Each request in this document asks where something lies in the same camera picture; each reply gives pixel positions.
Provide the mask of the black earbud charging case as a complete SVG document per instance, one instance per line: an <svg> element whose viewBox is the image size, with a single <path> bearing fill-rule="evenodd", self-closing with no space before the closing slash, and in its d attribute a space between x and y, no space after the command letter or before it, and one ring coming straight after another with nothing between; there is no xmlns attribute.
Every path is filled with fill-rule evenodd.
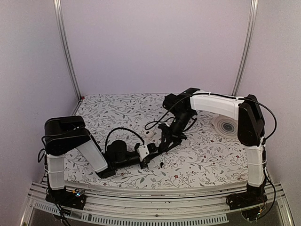
<svg viewBox="0 0 301 226"><path fill-rule="evenodd" d="M157 148L157 151L156 151L156 155L161 155L161 154L163 154L164 152L165 152L164 149L158 147L158 148Z"/></svg>

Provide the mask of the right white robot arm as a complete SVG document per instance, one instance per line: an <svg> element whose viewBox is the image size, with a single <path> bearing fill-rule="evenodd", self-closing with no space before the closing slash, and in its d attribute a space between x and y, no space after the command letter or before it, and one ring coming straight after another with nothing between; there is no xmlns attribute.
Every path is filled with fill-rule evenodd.
<svg viewBox="0 0 301 226"><path fill-rule="evenodd" d="M265 120L254 95L232 97L189 88L178 95L167 95L162 106L174 115L174 120L169 126L164 123L158 126L161 130L159 152L168 152L187 139L184 129L197 111L219 114L237 122L234 134L246 150L248 181L246 191L228 195L226 203L231 210L236 210L267 201Z"/></svg>

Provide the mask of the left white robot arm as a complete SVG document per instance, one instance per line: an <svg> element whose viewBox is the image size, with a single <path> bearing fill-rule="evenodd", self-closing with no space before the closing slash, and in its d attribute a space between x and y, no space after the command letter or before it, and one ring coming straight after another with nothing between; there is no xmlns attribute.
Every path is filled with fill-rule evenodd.
<svg viewBox="0 0 301 226"><path fill-rule="evenodd" d="M83 210L87 198L80 189L71 192L66 190L64 158L69 151L79 151L99 178L109 178L118 169L136 164L144 169L150 160L159 155L156 145L147 145L144 140L137 143L132 152L127 150L126 143L121 140L105 144L103 152L81 116L51 118L45 122L44 131L41 140L45 151L44 169L48 178L46 201L58 208Z"/></svg>

